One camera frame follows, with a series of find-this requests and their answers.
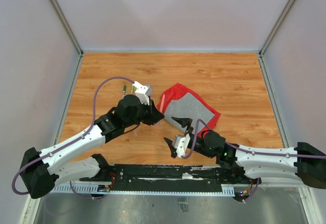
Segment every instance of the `wall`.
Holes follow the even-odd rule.
[[[0,13],[0,216],[17,223],[12,178],[25,150],[53,144],[78,55],[48,0],[0,0]]]
[[[258,51],[288,0],[58,0],[84,50]]]
[[[290,143],[326,152],[326,0],[298,0],[265,54]],[[326,222],[326,190],[315,190]]]

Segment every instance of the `wood grain surface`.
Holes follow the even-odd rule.
[[[111,76],[126,76],[153,87],[157,105],[163,91],[179,82],[198,93],[222,115],[214,128],[227,141],[262,148],[281,148],[282,142],[254,53],[86,53],[61,142],[87,127],[92,118],[92,100],[97,86]],[[96,117],[106,114],[122,98],[125,80],[109,81],[97,96]],[[166,121],[141,125],[135,132],[79,156],[102,154],[109,163],[209,164],[215,159],[196,152],[173,159],[163,137],[180,131]]]

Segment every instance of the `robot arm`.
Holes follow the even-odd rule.
[[[143,86],[138,82],[133,85],[137,88],[136,96],[126,95],[117,107],[100,116],[84,131],[58,145],[40,151],[31,148],[25,152],[20,168],[42,158],[20,173],[33,199],[48,194],[55,186],[64,182],[95,176],[101,179],[102,175],[107,175],[108,166],[103,156],[96,154],[82,161],[69,161],[93,147],[121,136],[129,126],[140,123],[154,125],[164,118],[149,98],[152,91],[150,86]]]
[[[185,157],[186,149],[209,157],[216,157],[216,163],[231,171],[231,176],[245,180],[259,178],[287,178],[302,181],[314,188],[326,189],[326,155],[308,143],[298,143],[297,147],[264,149],[230,144],[218,133],[208,130],[202,137],[192,134],[192,120],[173,118],[182,127],[187,127],[184,135],[176,135],[174,140],[165,138],[171,150],[171,157]]]

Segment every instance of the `gray fabric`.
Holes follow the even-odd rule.
[[[171,116],[178,118],[191,118],[192,126],[195,128],[197,119],[202,119],[206,124],[214,117],[214,113],[209,111],[197,98],[191,93],[186,93],[179,100],[172,100],[168,105],[165,113],[165,119],[174,127],[185,132],[186,128],[182,128],[177,122],[171,119]],[[199,123],[199,131],[204,128],[202,123]]]

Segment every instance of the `red cloth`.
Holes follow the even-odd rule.
[[[192,94],[194,97],[196,97],[208,110],[210,110],[214,116],[213,118],[207,123],[207,125],[213,129],[217,122],[218,119],[220,117],[220,113],[217,112],[215,109],[213,109],[211,106],[209,106],[207,103],[205,103],[205,101],[197,94],[195,93],[193,90],[185,87],[184,85],[180,84],[180,83],[176,83],[175,85],[173,85],[172,87],[170,87],[169,89],[167,89],[166,91],[164,91],[161,95],[160,101],[159,101],[159,106],[157,106],[158,108],[161,108],[161,102],[162,102],[162,97],[163,95],[165,95],[164,98],[164,104],[163,104],[163,108],[162,108],[162,113],[164,114],[168,105],[170,104],[170,102],[172,100],[178,100],[180,98],[182,98],[186,93],[190,93]],[[207,130],[205,127],[198,133],[198,135],[201,135],[202,131]]]

